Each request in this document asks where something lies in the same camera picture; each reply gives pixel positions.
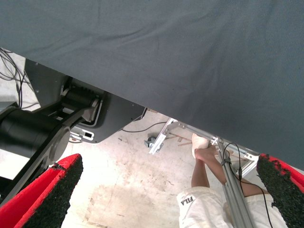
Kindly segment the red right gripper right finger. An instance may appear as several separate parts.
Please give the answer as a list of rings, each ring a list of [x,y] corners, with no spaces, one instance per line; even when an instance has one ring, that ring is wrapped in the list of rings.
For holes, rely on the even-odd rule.
[[[289,228],[304,226],[304,175],[286,162],[261,154],[257,173]]]

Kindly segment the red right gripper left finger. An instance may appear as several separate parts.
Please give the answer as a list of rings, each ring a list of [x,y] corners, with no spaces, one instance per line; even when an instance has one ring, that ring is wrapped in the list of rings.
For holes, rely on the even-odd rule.
[[[56,162],[0,208],[2,228],[59,228],[83,172],[77,153]]]

